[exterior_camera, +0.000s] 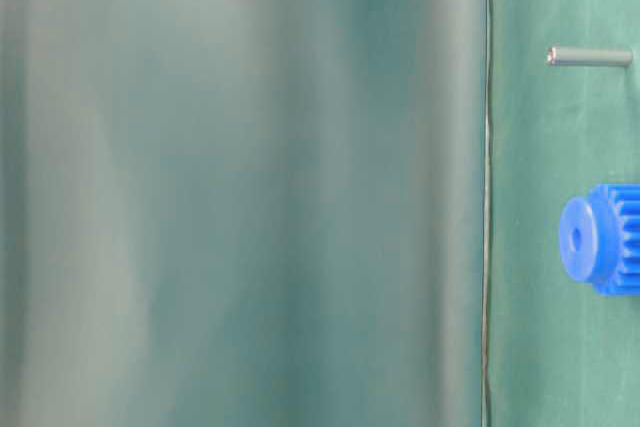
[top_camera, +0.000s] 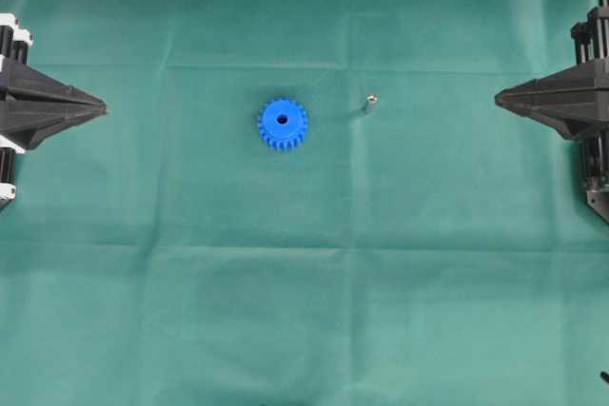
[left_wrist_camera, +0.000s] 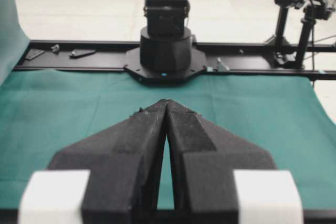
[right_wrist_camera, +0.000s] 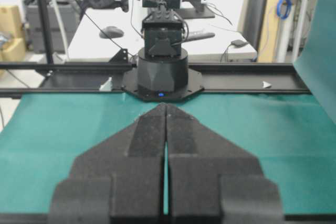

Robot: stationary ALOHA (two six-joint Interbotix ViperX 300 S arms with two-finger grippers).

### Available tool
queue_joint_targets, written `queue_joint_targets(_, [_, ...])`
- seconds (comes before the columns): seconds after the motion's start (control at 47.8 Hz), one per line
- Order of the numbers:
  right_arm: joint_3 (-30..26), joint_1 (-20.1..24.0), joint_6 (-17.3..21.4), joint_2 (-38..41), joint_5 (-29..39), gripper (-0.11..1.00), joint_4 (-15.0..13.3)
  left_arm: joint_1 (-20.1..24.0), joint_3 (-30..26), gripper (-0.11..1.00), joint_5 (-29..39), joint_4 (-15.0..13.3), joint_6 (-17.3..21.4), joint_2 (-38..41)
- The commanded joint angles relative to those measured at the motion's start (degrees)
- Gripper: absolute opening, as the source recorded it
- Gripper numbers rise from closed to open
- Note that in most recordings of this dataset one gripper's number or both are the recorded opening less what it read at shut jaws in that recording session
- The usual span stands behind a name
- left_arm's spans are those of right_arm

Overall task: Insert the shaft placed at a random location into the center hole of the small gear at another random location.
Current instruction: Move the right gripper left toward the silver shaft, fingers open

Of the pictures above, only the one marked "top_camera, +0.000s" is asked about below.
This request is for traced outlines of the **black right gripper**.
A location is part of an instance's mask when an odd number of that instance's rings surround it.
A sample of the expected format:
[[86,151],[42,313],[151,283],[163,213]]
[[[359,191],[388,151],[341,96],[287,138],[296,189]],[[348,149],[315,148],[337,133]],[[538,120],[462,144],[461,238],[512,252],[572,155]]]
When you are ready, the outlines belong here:
[[[582,183],[588,206],[608,220],[608,8],[598,6],[587,20],[574,25],[571,36],[576,62],[588,78],[534,79],[495,95],[495,105],[556,130],[567,141],[578,141]],[[580,120],[548,114],[533,99],[584,92]]]

